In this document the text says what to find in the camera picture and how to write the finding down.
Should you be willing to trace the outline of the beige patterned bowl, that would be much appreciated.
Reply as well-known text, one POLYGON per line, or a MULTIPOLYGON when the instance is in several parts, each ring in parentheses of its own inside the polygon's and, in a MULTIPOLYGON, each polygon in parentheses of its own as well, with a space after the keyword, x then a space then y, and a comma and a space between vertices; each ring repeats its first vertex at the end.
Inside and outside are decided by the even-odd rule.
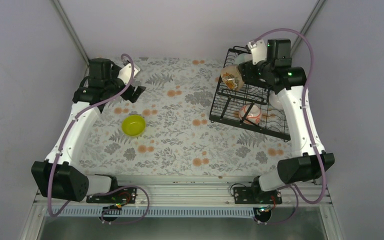
POLYGON ((237 65, 224 67, 220 72, 222 82, 231 91, 239 91, 244 81, 237 65))

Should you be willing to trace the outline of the yellow-green bowl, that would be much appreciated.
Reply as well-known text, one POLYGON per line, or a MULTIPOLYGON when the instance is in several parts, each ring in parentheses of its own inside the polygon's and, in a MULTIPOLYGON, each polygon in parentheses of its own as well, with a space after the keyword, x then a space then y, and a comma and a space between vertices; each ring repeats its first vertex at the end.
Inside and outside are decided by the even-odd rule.
POLYGON ((141 115, 130 115, 121 123, 122 132, 129 137, 138 137, 146 129, 146 120, 141 115))

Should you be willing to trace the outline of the pale green bowl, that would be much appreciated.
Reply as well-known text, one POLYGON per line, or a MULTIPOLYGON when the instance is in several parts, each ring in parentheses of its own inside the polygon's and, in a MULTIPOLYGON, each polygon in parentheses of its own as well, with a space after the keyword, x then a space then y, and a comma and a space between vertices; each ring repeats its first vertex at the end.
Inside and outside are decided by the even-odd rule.
POLYGON ((239 65, 248 61, 251 61, 253 59, 252 55, 250 53, 241 53, 236 56, 234 59, 234 64, 239 65))

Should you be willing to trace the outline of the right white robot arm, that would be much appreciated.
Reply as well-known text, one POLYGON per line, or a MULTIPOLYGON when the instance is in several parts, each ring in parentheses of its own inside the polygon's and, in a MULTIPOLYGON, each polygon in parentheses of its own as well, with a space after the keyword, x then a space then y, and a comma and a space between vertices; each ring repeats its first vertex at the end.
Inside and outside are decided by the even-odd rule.
POLYGON ((291 158, 278 161, 276 171, 254 179, 251 198, 258 204, 270 197, 270 192, 292 187, 308 204, 318 204, 326 193, 326 171, 334 162, 333 153, 327 153, 322 144, 308 101, 310 76, 299 66, 292 65, 291 41, 270 39, 247 43, 252 60, 239 65, 242 79, 248 83, 265 82, 269 97, 276 99, 284 111, 291 142, 291 158), (296 186, 321 178, 321 192, 309 200, 296 186))

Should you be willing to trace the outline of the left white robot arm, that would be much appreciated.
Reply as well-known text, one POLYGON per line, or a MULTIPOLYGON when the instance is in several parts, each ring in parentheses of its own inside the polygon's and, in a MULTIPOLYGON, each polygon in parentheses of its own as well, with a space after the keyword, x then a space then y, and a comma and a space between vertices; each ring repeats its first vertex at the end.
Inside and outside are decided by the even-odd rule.
POLYGON ((74 92, 70 115, 56 144, 43 161, 35 161, 31 173, 43 197, 80 202, 97 195, 111 203, 119 188, 109 175, 87 175, 80 169, 82 151, 94 123, 109 102, 121 97, 134 103, 145 91, 134 87, 140 67, 126 57, 120 66, 107 58, 93 58, 86 75, 74 92))

